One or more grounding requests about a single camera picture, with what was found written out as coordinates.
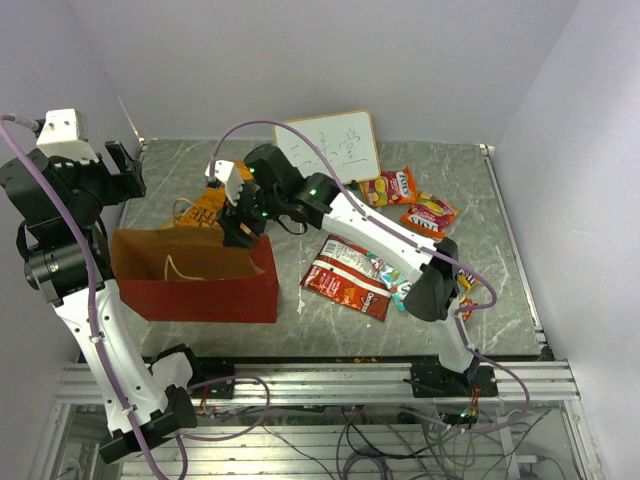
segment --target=snack bag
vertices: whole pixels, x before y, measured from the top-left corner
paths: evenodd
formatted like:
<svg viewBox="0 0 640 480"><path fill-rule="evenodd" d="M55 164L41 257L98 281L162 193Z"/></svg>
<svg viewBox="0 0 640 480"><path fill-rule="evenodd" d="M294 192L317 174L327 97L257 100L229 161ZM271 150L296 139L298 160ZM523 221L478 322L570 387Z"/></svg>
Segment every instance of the snack bag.
<svg viewBox="0 0 640 480"><path fill-rule="evenodd" d="M444 238L445 230L453 223L460 209L440 200L435 195L422 193L400 221L422 235Z"/></svg>
<svg viewBox="0 0 640 480"><path fill-rule="evenodd" d="M367 251L329 235L300 284L334 302L384 321L391 294Z"/></svg>
<svg viewBox="0 0 640 480"><path fill-rule="evenodd" d="M371 260L371 263L373 263L373 268L375 268L380 275L380 280L382 280L382 283L384 283L389 289L389 292L391 292L391 298L396 304L396 307L398 307L401 312L404 312L406 308L402 301L404 297L407 296L407 293L409 293L409 290L411 290L411 282L380 257L376 257L373 253L368 253L367 256Z"/></svg>
<svg viewBox="0 0 640 480"><path fill-rule="evenodd" d="M360 182L360 190L372 207L414 203L418 198L416 182L409 167L382 172L375 180Z"/></svg>
<svg viewBox="0 0 640 480"><path fill-rule="evenodd" d="M460 297L460 306L466 307L467 305L477 305L477 303L471 300L469 297L462 295ZM467 323L467 320L469 320L469 317L471 316L472 313L473 313L472 310L467 310L466 312L462 312L462 314L460 315L462 318L462 321L464 323Z"/></svg>
<svg viewBox="0 0 640 480"><path fill-rule="evenodd" d="M245 182L253 180L253 175L251 175L244 162L234 160L233 163L235 163L240 172L240 177ZM191 208L177 221L177 225L181 227L218 227L216 216L226 199L224 187L207 188L198 197L196 203L192 204Z"/></svg>
<svg viewBox="0 0 640 480"><path fill-rule="evenodd" d="M467 292L470 292L473 289L473 286L476 284L476 277L471 275L466 270L458 270L458 283L467 289Z"/></svg>

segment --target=white wall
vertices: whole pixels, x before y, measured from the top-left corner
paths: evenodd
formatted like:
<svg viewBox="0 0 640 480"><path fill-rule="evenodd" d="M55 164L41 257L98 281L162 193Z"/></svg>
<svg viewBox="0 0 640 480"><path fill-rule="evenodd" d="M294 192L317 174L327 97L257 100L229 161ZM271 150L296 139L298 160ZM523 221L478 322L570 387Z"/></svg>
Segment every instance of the white wall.
<svg viewBox="0 0 640 480"><path fill-rule="evenodd" d="M88 116L95 149L137 139L109 80L95 60L64 0L4 2L0 15L0 111L41 118L49 109L75 107ZM9 126L24 149L33 135ZM13 158L0 140L0 164ZM115 214L110 219L113 224ZM15 249L21 218L0 191L0 477L26 478L61 367L76 358L71 334L24 280Z"/></svg>
<svg viewBox="0 0 640 480"><path fill-rule="evenodd" d="M557 356L612 479L637 478L640 4L582 0L496 149Z"/></svg>
<svg viewBox="0 0 640 480"><path fill-rule="evenodd" d="M367 108L380 139L490 144L577 3L69 1L145 137Z"/></svg>

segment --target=red paper bag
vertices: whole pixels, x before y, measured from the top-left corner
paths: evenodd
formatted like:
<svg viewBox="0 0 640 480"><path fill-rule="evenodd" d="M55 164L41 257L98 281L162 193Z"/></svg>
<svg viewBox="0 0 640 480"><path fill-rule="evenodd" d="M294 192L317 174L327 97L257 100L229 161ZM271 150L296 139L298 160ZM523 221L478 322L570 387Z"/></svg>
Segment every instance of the red paper bag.
<svg viewBox="0 0 640 480"><path fill-rule="evenodd" d="M199 227L116 230L111 264L120 298L151 321L275 323L269 237L248 250L222 246L223 235ZM166 273L168 258L175 267Z"/></svg>

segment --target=floor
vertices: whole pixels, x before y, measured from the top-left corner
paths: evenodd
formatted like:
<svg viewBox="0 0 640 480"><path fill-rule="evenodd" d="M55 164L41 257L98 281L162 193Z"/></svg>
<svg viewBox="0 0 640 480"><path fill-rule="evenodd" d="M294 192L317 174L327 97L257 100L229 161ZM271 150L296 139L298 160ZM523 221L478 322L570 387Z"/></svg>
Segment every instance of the floor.
<svg viewBox="0 0 640 480"><path fill-rule="evenodd" d="M219 158L242 159L262 142L227 141ZM124 226L153 229L171 216L178 197L195 200L204 191L204 169L215 142L150 140L143 175L147 195L131 202ZM502 218L494 186L479 147L425 142L382 142L383 170L409 165L418 187L461 208L449 236L458 243L460 260L485 275L496 287L495 307L474 312L467 327L481 352L537 355L539 346L527 301ZM384 207L398 220L406 206ZM143 355L155 355L186 343L197 355L214 356L367 356L436 353L425 323L389 307L380 322L334 304L300 288L302 275L320 250L326 232L295 237L271 224L271 238L280 281L276 324L147 322L125 307L124 315ZM487 300L478 286L476 302Z"/></svg>

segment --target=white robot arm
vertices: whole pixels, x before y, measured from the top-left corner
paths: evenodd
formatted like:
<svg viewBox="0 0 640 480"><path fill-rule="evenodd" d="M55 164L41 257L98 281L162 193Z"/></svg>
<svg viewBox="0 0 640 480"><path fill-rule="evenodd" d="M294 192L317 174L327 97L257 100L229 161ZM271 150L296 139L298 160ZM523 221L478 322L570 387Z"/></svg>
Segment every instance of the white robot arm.
<svg viewBox="0 0 640 480"><path fill-rule="evenodd" d="M72 212L93 255L97 271L98 324L118 383L151 448L195 428L197 419L187 384L193 376L193 357L184 346L158 356L149 369L135 348L120 313L118 286L110 267L106 232L100 221L102 208L145 194L140 162L123 146L105 147L120 172L112 175L87 142L84 116L75 110L55 110L40 126L38 148L28 157ZM25 276L40 290L74 335L102 393L111 439L100 447L107 463L136 452L137 441L114 393L105 367L98 358L89 326L88 279L79 245L51 203L19 159L0 168L0 185L24 217L16 244L25 262ZM27 245L26 232L37 241Z"/></svg>
<svg viewBox="0 0 640 480"><path fill-rule="evenodd" d="M404 304L409 313L428 323L440 365L467 380L473 377L477 369L474 346L464 324L454 317L458 308L457 269L421 249L427 247L457 258L453 241L445 239L436 245L406 230L356 198L347 198L351 193L342 193L327 175L315 173L303 178L275 146L256 148L244 162L254 176L253 185L243 182L233 162L218 160L215 171L206 172L210 182L225 186L228 201L218 215L225 230L225 244L251 246L253 239L247 229L261 233L266 219L279 221L281 215L305 228L310 224L353 241L388 261L413 283ZM418 247L409 246L390 230Z"/></svg>

